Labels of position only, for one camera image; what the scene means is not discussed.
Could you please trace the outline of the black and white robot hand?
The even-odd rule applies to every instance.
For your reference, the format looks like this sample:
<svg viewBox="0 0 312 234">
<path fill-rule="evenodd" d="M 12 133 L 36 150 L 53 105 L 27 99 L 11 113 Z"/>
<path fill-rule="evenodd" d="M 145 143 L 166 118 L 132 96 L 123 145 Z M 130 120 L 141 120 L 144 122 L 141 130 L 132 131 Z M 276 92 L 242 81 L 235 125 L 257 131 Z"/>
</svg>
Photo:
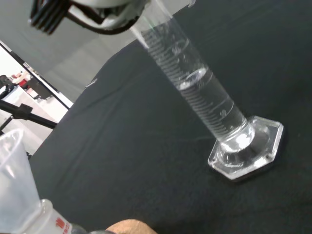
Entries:
<svg viewBox="0 0 312 234">
<path fill-rule="evenodd" d="M 101 35 L 116 35 L 130 29 L 142 15 L 147 0 L 34 0 L 31 27 L 51 35 L 67 18 Z"/>
</svg>

